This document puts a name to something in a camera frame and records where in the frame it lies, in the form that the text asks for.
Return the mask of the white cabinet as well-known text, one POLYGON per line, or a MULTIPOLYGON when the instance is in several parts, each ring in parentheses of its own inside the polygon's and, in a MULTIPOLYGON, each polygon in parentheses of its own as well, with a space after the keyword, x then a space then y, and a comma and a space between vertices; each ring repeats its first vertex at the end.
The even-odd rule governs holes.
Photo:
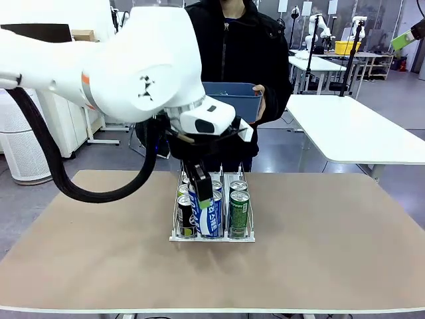
POLYGON ((88 139, 86 109, 52 93, 36 90, 42 112, 63 158, 73 153, 88 139))

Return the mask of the person in black jacket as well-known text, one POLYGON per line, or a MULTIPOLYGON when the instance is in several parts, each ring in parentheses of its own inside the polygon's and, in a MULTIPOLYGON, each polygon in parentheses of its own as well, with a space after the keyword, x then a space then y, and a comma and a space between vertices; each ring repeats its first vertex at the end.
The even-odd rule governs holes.
MULTIPOLYGON (((260 13, 253 0, 199 0, 186 6, 197 37, 203 82, 242 82, 265 86, 290 75, 288 44, 279 23, 260 13)), ((258 155, 258 127, 243 160, 202 159, 208 171, 250 171, 258 155)))

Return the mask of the white background desk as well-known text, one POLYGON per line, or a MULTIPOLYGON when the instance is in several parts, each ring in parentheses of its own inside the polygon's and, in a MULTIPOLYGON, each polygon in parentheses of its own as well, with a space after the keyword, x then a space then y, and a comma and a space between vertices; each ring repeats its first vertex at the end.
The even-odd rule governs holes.
POLYGON ((294 86, 294 94, 315 92, 317 95, 329 92, 331 77, 344 75, 347 70, 343 65, 313 56, 310 64, 308 60, 300 59, 296 56, 289 57, 290 81, 294 86), (309 89, 309 81, 318 79, 317 87, 309 89))

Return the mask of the black monitor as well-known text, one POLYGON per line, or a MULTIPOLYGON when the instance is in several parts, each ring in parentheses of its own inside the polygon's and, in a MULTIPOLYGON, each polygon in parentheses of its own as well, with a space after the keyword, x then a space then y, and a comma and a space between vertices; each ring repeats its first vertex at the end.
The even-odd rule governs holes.
POLYGON ((72 35, 67 24, 58 23, 14 23, 3 24, 0 28, 18 35, 48 43, 72 42, 72 35))

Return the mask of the blue bin orange handles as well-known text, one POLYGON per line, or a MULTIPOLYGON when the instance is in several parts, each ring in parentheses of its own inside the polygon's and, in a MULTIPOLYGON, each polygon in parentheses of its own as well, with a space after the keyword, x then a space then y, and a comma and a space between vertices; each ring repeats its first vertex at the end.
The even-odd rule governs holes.
POLYGON ((254 123, 262 103, 262 93, 242 82, 203 82, 206 95, 234 107, 236 115, 254 123))

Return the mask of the black tripod stand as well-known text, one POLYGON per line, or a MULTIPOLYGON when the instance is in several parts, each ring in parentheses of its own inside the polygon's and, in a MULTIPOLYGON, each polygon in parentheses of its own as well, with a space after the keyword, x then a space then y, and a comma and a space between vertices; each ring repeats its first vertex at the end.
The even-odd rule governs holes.
POLYGON ((356 33, 355 33, 355 38, 353 40, 353 48, 351 50, 351 54, 349 55, 349 60, 348 60, 348 64, 346 66, 346 71, 344 73, 344 77, 343 77, 343 82, 341 85, 341 89, 340 89, 340 93, 339 93, 339 97, 344 97, 345 95, 345 91, 347 88, 347 82, 349 79, 349 74, 353 65, 353 59, 355 56, 355 53, 357 52, 357 43, 360 40, 360 34, 362 31, 362 28, 364 27, 365 24, 365 20, 364 19, 360 19, 359 17, 357 17, 354 21, 353 21, 353 26, 356 26, 356 33))
POLYGON ((312 58, 312 51, 308 51, 307 49, 305 49, 302 52, 298 52, 296 53, 296 57, 298 59, 301 60, 306 60, 307 61, 307 67, 306 67, 306 71, 303 74, 303 78, 301 78, 298 82, 298 87, 296 89, 296 93, 302 93, 305 88, 308 86, 308 80, 309 80, 309 76, 311 73, 311 58, 312 58))

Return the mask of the white rounded table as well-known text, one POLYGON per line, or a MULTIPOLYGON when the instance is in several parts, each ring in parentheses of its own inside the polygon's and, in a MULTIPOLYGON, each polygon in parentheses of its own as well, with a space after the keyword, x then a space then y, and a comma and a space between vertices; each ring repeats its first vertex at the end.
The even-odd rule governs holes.
POLYGON ((425 165, 425 141, 351 97, 294 94, 286 106, 304 132, 298 170, 310 147, 328 162, 354 164, 375 181, 388 165, 425 165))

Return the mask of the person's left forearm black sleeve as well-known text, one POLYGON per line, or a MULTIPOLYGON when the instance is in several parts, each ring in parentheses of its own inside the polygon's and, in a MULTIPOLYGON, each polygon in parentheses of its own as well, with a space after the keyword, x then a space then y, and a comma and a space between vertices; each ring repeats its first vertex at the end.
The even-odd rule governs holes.
POLYGON ((265 86, 265 111, 260 119, 261 124, 273 122, 279 119, 284 110, 290 96, 293 93, 293 86, 288 75, 279 75, 273 78, 265 86))

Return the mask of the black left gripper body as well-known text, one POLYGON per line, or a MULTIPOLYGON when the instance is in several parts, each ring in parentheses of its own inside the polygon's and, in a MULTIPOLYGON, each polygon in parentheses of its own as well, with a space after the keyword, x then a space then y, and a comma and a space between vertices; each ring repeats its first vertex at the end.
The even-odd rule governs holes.
POLYGON ((167 131, 171 155, 179 160, 199 161, 207 158, 218 160, 243 160, 244 141, 233 129, 227 129, 219 136, 205 134, 177 133, 167 131))

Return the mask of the white air purifier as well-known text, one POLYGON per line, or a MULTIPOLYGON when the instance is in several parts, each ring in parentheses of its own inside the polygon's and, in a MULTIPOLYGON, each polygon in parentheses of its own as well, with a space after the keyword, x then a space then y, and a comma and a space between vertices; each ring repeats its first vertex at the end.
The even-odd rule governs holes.
POLYGON ((38 185, 52 179, 29 123, 4 89, 0 89, 0 146, 15 183, 38 185))

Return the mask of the person's left hand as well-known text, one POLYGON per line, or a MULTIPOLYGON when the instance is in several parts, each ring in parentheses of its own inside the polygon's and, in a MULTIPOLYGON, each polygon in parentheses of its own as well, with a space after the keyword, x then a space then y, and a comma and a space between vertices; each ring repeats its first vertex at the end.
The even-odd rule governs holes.
POLYGON ((263 114, 265 112, 266 109, 266 96, 265 96, 265 87, 262 85, 256 85, 253 88, 253 91, 255 92, 255 95, 261 95, 262 99, 261 99, 261 103, 260 103, 260 107, 256 116, 256 121, 254 122, 255 124, 259 124, 260 120, 263 117, 263 114))

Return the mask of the small cardboard box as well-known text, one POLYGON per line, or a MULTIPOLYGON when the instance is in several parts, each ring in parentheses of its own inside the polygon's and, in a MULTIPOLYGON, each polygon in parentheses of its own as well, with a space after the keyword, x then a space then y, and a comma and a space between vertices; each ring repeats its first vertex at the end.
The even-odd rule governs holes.
POLYGON ((88 29, 72 29, 71 30, 72 38, 75 41, 88 41, 88 42, 96 42, 96 38, 94 36, 93 30, 88 29))

